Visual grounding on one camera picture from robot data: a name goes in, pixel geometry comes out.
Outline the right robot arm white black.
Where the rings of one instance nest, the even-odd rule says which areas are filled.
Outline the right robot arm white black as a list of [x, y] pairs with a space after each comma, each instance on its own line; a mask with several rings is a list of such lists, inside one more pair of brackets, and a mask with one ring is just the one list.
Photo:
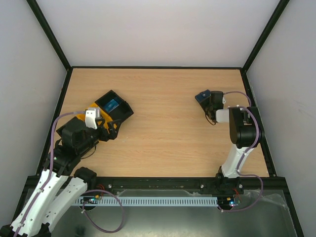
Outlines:
[[260, 128], [258, 109], [253, 106], [251, 99], [246, 96], [249, 106], [228, 106], [224, 108], [227, 94], [233, 91], [205, 90], [195, 96], [201, 106], [206, 120], [211, 125], [218, 123], [229, 124], [229, 136], [232, 147], [223, 165], [215, 176], [215, 188], [222, 194], [231, 194], [242, 189], [239, 178], [241, 169], [249, 154], [258, 146], [263, 137]]

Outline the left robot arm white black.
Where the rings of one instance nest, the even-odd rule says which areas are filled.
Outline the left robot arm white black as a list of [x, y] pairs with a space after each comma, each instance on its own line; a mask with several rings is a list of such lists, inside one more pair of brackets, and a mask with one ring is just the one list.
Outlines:
[[15, 220], [1, 227], [2, 237], [49, 237], [77, 198], [97, 191], [96, 172], [74, 168], [99, 141], [114, 140], [122, 121], [77, 112], [59, 129], [57, 122], [53, 122], [51, 132], [59, 134], [61, 145], [51, 142], [49, 157], [31, 197]]

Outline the blue leather card holder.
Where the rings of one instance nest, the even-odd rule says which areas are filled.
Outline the blue leather card holder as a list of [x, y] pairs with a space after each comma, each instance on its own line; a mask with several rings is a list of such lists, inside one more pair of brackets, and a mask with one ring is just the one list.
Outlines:
[[202, 92], [200, 92], [199, 94], [197, 94], [197, 95], [195, 96], [195, 100], [196, 100], [199, 104], [201, 104], [201, 103], [203, 103], [204, 101], [209, 100], [210, 95], [211, 95], [211, 92], [210, 92], [209, 89], [207, 89], [207, 90], [202, 91]]

